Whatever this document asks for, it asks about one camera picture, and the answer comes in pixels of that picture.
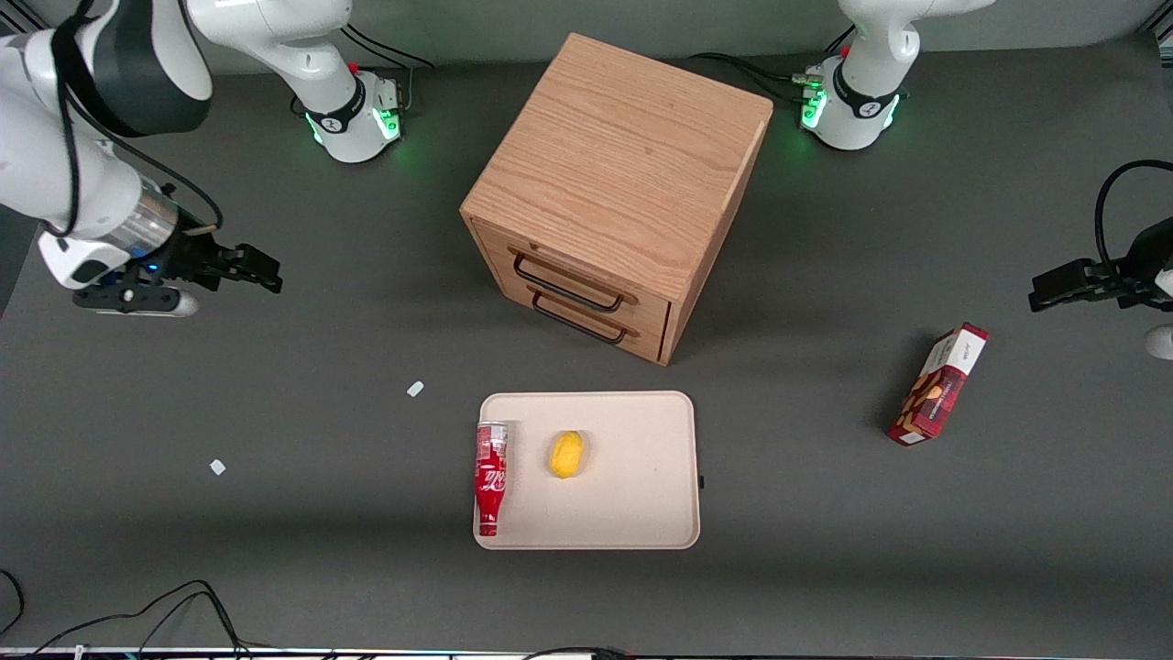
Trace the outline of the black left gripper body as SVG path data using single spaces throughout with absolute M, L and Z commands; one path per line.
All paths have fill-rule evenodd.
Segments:
M 1094 301 L 1116 300 L 1120 309 L 1148 306 L 1151 309 L 1172 309 L 1169 288 L 1159 283 L 1169 280 L 1172 258 L 1172 218 L 1165 218 L 1135 234 L 1126 256 L 1108 258 L 1103 237 L 1101 216 L 1094 218 L 1094 238 L 1103 271 L 1101 290 Z

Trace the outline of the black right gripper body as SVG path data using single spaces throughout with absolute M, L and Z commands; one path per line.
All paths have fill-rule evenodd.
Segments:
M 162 284 L 163 281 L 189 281 L 205 290 L 218 290 L 221 279 L 228 279 L 231 266 L 225 247 L 213 241 L 213 234 L 189 234 L 201 227 L 201 222 L 187 210 L 179 209 L 175 233 L 162 247 L 140 258 L 138 279 Z

